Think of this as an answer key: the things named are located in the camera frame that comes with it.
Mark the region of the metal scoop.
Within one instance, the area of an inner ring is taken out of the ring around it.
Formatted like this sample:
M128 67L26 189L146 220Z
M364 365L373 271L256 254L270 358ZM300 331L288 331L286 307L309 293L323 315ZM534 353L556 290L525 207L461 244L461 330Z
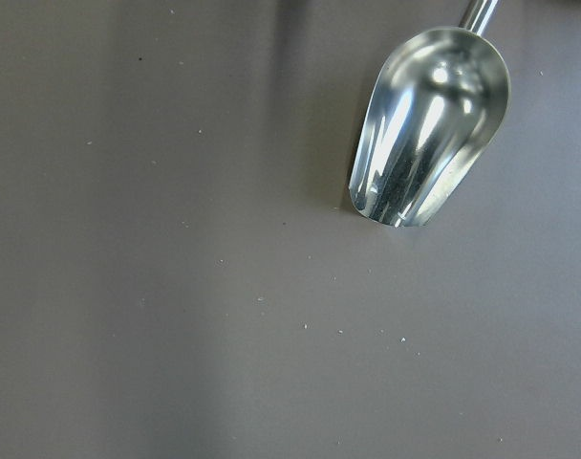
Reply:
M426 225L495 137L511 93L506 63L484 38L497 6L472 1L458 26L419 33L383 63L349 180L362 216Z

